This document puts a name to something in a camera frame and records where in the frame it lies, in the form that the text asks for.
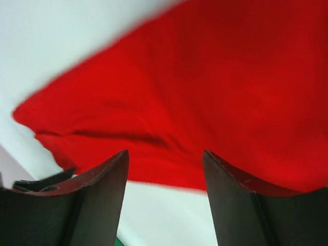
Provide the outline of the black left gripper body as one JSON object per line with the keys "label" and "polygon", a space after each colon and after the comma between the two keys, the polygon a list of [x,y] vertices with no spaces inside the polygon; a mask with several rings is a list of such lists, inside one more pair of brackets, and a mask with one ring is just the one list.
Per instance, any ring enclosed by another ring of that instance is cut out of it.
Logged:
{"label": "black left gripper body", "polygon": [[17,180],[13,183],[12,189],[18,191],[43,191],[47,187],[70,179],[75,171],[76,168],[70,168],[66,171],[35,181]]}

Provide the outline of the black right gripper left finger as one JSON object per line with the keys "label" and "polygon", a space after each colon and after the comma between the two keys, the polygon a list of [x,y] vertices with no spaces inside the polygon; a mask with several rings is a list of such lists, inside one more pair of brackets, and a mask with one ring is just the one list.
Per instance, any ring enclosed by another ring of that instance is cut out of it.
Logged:
{"label": "black right gripper left finger", "polygon": [[1,187],[1,245],[114,245],[128,168],[122,150],[43,191]]}

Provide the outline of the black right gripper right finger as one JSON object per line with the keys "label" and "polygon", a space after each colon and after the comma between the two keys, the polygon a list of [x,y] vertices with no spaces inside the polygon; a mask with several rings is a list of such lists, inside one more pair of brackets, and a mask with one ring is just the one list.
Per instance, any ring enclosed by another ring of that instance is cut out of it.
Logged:
{"label": "black right gripper right finger", "polygon": [[286,189],[203,154],[218,245],[327,245],[327,188]]}

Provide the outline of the red t shirt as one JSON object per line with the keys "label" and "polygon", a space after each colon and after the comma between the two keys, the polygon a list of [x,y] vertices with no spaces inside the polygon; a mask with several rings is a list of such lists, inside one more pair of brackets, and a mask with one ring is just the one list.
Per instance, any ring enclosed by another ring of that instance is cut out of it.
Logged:
{"label": "red t shirt", "polygon": [[327,1],[186,1],[13,112],[77,173],[205,189],[204,150],[278,186],[327,185]]}

